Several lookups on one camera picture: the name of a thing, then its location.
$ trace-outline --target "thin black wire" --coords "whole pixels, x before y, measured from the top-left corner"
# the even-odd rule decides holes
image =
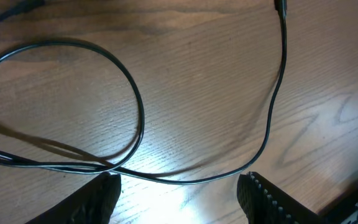
[[[0,16],[0,22],[12,14],[13,13],[8,14],[5,12],[4,14],[2,14],[3,16]],[[287,25],[285,22],[285,14],[279,12],[278,15],[280,17],[280,26],[281,26],[281,33],[282,33],[282,58],[281,58],[281,64],[280,64],[280,69],[279,69],[279,73],[278,73],[277,84],[274,88],[274,91],[272,94],[272,99],[270,100],[270,104],[269,104],[269,108],[268,108],[265,136],[264,136],[264,140],[263,140],[259,150],[255,154],[255,156],[249,162],[244,164],[243,166],[241,166],[235,170],[226,172],[224,174],[219,174],[219,175],[215,175],[215,176],[207,177],[207,178],[203,178],[203,179],[198,179],[198,180],[185,180],[185,181],[160,179],[160,178],[154,177],[153,174],[141,173],[141,172],[137,172],[134,170],[129,170],[129,169],[121,167],[123,164],[125,164],[125,162],[127,162],[135,154],[136,150],[139,148],[139,146],[142,142],[142,138],[144,135],[145,113],[144,113],[144,106],[143,106],[142,98],[140,96],[139,89],[137,88],[135,81],[132,78],[132,76],[130,75],[130,73],[128,72],[128,70],[112,53],[108,52],[107,50],[103,49],[102,47],[100,47],[98,45],[95,45],[95,44],[92,44],[89,42],[85,42],[82,40],[73,40],[73,39],[70,39],[70,40],[62,40],[62,39],[60,39],[60,40],[44,40],[44,41],[40,41],[40,42],[20,45],[20,46],[15,47],[11,50],[7,50],[6,52],[3,52],[0,55],[0,63],[2,61],[4,61],[5,59],[7,59],[15,54],[18,54],[20,52],[23,52],[25,50],[34,49],[37,47],[46,47],[46,46],[51,46],[51,45],[66,45],[66,46],[72,46],[72,47],[80,47],[83,49],[92,50],[93,52],[96,52],[96,53],[99,53],[99,54],[105,56],[110,61],[112,61],[112,63],[114,63],[123,72],[123,74],[128,79],[128,81],[131,84],[131,87],[135,93],[135,97],[136,97],[137,104],[139,107],[139,129],[138,129],[138,133],[137,133],[137,140],[136,140],[134,146],[131,148],[131,150],[129,151],[128,155],[125,156],[125,158],[123,158],[119,162],[117,162],[109,167],[104,166],[104,165],[99,165],[99,164],[86,163],[86,162],[37,162],[37,161],[26,159],[26,158],[16,156],[16,155],[13,155],[13,154],[10,154],[7,152],[3,152],[3,151],[0,151],[0,166],[21,167],[21,168],[42,168],[42,169],[54,170],[54,171],[59,171],[59,172],[67,172],[67,173],[72,173],[72,174],[100,174],[102,172],[110,171],[110,172],[115,172],[117,174],[127,175],[130,177],[135,177],[135,178],[139,178],[139,179],[150,180],[150,181],[159,182],[159,183],[163,183],[163,184],[177,184],[177,185],[203,184],[203,183],[223,179],[223,178],[230,177],[232,175],[241,173],[243,170],[247,169],[259,158],[259,156],[263,153],[263,151],[267,145],[267,141],[269,139],[269,133],[270,133],[270,125],[272,122],[272,113],[273,113],[274,102],[277,97],[278,90],[280,89],[280,85],[283,81],[285,65],[287,63]]]

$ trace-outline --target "black connector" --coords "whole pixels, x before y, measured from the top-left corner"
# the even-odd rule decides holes
[[[285,18],[287,15],[287,0],[274,0],[274,6],[278,14]]]
[[[11,9],[11,12],[13,14],[21,14],[21,13],[27,13],[30,12],[33,9],[36,9],[40,6],[43,6],[45,4],[45,0],[24,0],[14,6]]]

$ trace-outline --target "cable plug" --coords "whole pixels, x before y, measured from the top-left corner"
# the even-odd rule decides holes
[[[285,18],[287,15],[287,0],[274,0],[274,6],[278,14]]]
[[[36,9],[40,6],[43,6],[45,4],[45,0],[24,0],[14,6],[10,11],[13,14],[21,14],[21,13],[27,13],[30,12],[33,9]]]

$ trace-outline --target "wooden surface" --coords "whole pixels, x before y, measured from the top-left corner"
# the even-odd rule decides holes
[[[14,2],[0,0],[0,12]],[[270,141],[249,170],[318,212],[358,177],[358,1],[289,0],[287,24]],[[125,167],[190,180],[237,168],[259,148],[280,63],[272,0],[48,1],[0,24],[0,51],[61,36],[110,50],[139,86],[145,138]],[[87,159],[37,136],[114,161],[136,126],[130,86],[99,55],[51,47],[0,65],[1,150],[70,161],[41,146]],[[92,178],[0,167],[0,223],[24,223]],[[111,223],[246,223],[236,183],[123,177]]]

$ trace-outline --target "table top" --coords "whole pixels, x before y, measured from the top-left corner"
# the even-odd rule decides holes
[[[0,12],[14,2],[0,0]],[[144,140],[124,167],[191,180],[235,169],[258,150],[281,54],[272,0],[47,2],[0,23],[0,51],[74,37],[119,58],[146,114]],[[289,0],[287,26],[270,140],[247,171],[319,212],[358,178],[358,1]],[[90,159],[42,138],[114,162],[136,130],[132,89],[102,56],[46,47],[0,64],[0,150]],[[0,167],[0,223],[24,223],[92,178]],[[245,223],[237,178],[176,186],[122,177],[111,223]]]

